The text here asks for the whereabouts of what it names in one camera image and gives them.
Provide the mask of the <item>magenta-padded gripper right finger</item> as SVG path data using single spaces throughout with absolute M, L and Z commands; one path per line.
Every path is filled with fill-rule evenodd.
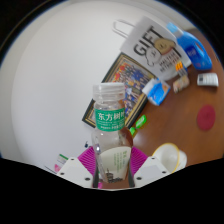
M 146 156 L 133 147 L 129 161 L 128 182 L 131 188 L 140 188 L 168 175 L 168 170 L 154 156 Z

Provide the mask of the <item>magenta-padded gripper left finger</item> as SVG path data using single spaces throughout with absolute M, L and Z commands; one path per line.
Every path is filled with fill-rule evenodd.
M 96 173 L 95 152 L 92 147 L 78 157 L 70 157 L 57 175 L 84 188 L 92 188 Z

